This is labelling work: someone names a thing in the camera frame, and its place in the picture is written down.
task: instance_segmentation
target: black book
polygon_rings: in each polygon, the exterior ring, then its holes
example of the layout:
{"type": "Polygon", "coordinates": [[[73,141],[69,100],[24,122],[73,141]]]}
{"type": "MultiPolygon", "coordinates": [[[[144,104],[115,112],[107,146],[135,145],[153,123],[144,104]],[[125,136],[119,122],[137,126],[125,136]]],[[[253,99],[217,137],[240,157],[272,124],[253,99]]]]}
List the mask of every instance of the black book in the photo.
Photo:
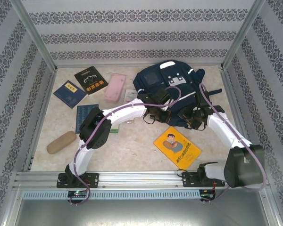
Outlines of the black book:
{"type": "Polygon", "coordinates": [[[75,78],[88,95],[95,93],[108,85],[106,80],[94,66],[75,74],[75,78]]]}

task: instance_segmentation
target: book cover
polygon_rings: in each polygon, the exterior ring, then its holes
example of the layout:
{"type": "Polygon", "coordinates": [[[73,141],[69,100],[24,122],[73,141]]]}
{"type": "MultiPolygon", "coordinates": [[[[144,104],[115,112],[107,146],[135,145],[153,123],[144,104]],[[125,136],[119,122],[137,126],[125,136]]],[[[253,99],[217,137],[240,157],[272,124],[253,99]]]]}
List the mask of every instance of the book cover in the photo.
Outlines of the book cover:
{"type": "Polygon", "coordinates": [[[88,95],[95,93],[108,85],[106,80],[94,66],[75,74],[75,78],[88,95]]]}
{"type": "Polygon", "coordinates": [[[87,93],[78,88],[69,80],[65,82],[63,86],[58,88],[53,94],[71,109],[77,106],[87,96],[87,93]]]}
{"type": "Polygon", "coordinates": [[[198,147],[174,127],[168,128],[153,144],[183,170],[186,170],[201,153],[198,147]]]}
{"type": "MultiPolygon", "coordinates": [[[[80,134],[80,126],[84,122],[85,118],[94,107],[99,105],[80,105],[76,107],[76,124],[75,124],[75,133],[80,134]]],[[[110,133],[118,133],[118,125],[112,127],[110,133]]]]}

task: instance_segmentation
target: cable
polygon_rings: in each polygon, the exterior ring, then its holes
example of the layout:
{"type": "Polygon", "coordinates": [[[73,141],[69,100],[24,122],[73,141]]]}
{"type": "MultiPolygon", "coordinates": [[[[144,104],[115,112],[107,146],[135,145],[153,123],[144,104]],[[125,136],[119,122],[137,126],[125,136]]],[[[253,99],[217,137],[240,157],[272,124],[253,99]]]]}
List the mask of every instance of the cable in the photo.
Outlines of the cable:
{"type": "Polygon", "coordinates": [[[214,108],[214,106],[211,104],[211,102],[207,99],[207,97],[204,94],[204,91],[206,91],[206,87],[201,83],[199,84],[199,89],[200,92],[203,96],[203,98],[205,99],[205,101],[207,102],[207,104],[213,109],[213,111],[218,115],[218,117],[222,120],[222,122],[224,122],[228,128],[231,130],[231,132],[237,137],[237,139],[239,139],[239,141],[242,143],[242,145],[246,148],[246,150],[248,150],[248,152],[251,154],[251,156],[254,158],[255,162],[257,163],[257,165],[259,166],[261,173],[262,173],[262,177],[263,177],[263,183],[261,185],[261,187],[259,188],[248,188],[243,186],[242,188],[249,190],[249,191],[254,191],[254,192],[258,192],[261,191],[265,186],[266,186],[266,173],[264,171],[264,168],[262,166],[262,164],[260,163],[259,159],[256,157],[256,155],[252,152],[252,150],[246,145],[246,143],[241,139],[241,137],[237,134],[237,132],[234,130],[234,128],[227,122],[227,120],[225,120],[221,114],[219,114],[219,112],[214,108]]]}
{"type": "Polygon", "coordinates": [[[124,109],[124,108],[127,108],[127,107],[133,107],[133,106],[167,107],[167,106],[172,106],[172,105],[174,105],[177,101],[179,101],[179,99],[180,99],[180,97],[181,97],[181,90],[180,90],[178,87],[176,87],[176,86],[169,86],[169,87],[167,87],[166,89],[170,89],[170,88],[177,89],[178,92],[179,92],[179,95],[178,95],[178,98],[177,98],[175,101],[173,101],[173,102],[171,102],[171,103],[169,103],[169,104],[166,104],[166,105],[156,105],[156,104],[136,103],[136,104],[131,104],[131,105],[124,105],[124,106],[120,106],[119,108],[117,108],[117,109],[115,109],[115,110],[109,112],[107,115],[104,116],[104,118],[102,118],[102,119],[100,120],[100,122],[99,122],[98,125],[95,127],[94,131],[91,133],[90,137],[89,137],[88,140],[85,142],[85,144],[83,144],[81,147],[79,147],[79,149],[78,149],[77,152],[75,153],[75,158],[74,158],[74,172],[75,172],[75,176],[76,176],[76,177],[78,178],[78,180],[87,188],[87,190],[88,190],[88,195],[87,195],[86,199],[84,199],[84,200],[81,201],[80,203],[72,203],[71,200],[72,200],[73,197],[70,197],[69,202],[70,202],[71,205],[73,205],[73,204],[75,204],[76,206],[81,205],[81,204],[83,204],[84,202],[86,202],[86,201],[90,198],[90,195],[91,195],[90,187],[88,186],[88,184],[86,184],[86,183],[80,178],[80,176],[78,175],[78,173],[77,173],[77,171],[76,171],[76,158],[77,158],[79,152],[89,144],[89,142],[90,142],[91,139],[93,138],[93,136],[94,136],[94,134],[96,133],[96,131],[99,129],[100,125],[104,122],[104,120],[107,119],[109,116],[111,116],[113,113],[115,113],[115,112],[117,112],[117,111],[120,111],[120,110],[122,110],[122,109],[124,109]]]}

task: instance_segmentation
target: patterned wallpaper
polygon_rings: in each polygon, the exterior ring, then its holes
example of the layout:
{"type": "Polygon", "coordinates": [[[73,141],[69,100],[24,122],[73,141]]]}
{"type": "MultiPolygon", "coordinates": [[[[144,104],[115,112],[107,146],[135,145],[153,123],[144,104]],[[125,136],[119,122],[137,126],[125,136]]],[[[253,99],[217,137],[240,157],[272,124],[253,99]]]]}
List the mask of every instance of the patterned wallpaper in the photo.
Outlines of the patterned wallpaper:
{"type": "Polygon", "coordinates": [[[8,0],[0,0],[0,212],[23,170],[51,71],[8,0]]]}
{"type": "Polygon", "coordinates": [[[227,72],[283,219],[283,0],[265,2],[227,72]]]}
{"type": "Polygon", "coordinates": [[[56,65],[221,63],[254,0],[24,0],[56,65]]]}

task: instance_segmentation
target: cartoon illustration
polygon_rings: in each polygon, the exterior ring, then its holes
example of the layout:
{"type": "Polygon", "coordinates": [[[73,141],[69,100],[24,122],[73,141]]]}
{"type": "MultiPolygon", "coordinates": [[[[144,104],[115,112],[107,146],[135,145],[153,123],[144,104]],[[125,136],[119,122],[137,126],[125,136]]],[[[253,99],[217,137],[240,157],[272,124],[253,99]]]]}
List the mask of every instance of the cartoon illustration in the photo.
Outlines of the cartoon illustration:
{"type": "Polygon", "coordinates": [[[167,139],[163,142],[163,145],[172,150],[174,153],[180,152],[183,149],[183,145],[178,141],[175,141],[175,135],[169,133],[167,139]]]}
{"type": "Polygon", "coordinates": [[[87,81],[90,81],[90,82],[93,82],[93,78],[96,78],[97,76],[94,74],[94,75],[90,75],[90,76],[87,76],[85,79],[84,79],[84,83],[86,83],[87,81]]]}

